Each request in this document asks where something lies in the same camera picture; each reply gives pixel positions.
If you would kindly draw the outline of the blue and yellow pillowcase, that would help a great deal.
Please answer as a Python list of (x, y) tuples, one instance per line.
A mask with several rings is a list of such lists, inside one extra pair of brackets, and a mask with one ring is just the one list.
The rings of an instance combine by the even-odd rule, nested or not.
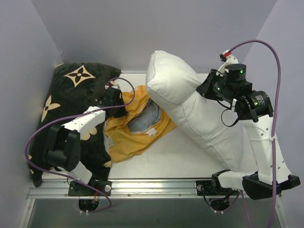
[(155, 141), (176, 128), (166, 112), (148, 95), (146, 86), (140, 85), (135, 92), (123, 92), (127, 115), (110, 118), (104, 130), (109, 143), (112, 163), (119, 163), (143, 154)]

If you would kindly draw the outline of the white pillow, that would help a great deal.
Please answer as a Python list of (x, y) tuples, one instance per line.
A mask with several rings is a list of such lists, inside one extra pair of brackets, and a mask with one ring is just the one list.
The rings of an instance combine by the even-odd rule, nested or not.
[(180, 57), (157, 50), (151, 55), (146, 79), (149, 97), (205, 153), (223, 168), (256, 171), (249, 138), (237, 114), (197, 91), (198, 74)]

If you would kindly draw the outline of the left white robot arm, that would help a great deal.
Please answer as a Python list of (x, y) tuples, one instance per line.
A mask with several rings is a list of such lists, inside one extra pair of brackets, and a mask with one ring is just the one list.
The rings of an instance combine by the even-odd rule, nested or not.
[(81, 140), (90, 130), (107, 119), (126, 114), (120, 87), (107, 87), (103, 99), (90, 106), (80, 117), (50, 127), (42, 159), (63, 169), (72, 179), (80, 181), (79, 190), (83, 194), (92, 195), (96, 190), (96, 183), (91, 180), (92, 172), (80, 161)]

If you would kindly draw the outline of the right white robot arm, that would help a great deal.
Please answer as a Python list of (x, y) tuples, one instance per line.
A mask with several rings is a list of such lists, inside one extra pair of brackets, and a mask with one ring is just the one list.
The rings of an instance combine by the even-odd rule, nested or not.
[(246, 65), (230, 64), (220, 73), (211, 69), (197, 92), (208, 100), (226, 101), (228, 110), (237, 113), (249, 137), (257, 165), (254, 173), (224, 170), (212, 175), (211, 190), (222, 194), (227, 189), (242, 190), (251, 199), (260, 200), (280, 194), (301, 184), (283, 159), (278, 141), (272, 136), (274, 110), (268, 94), (252, 89), (246, 80)]

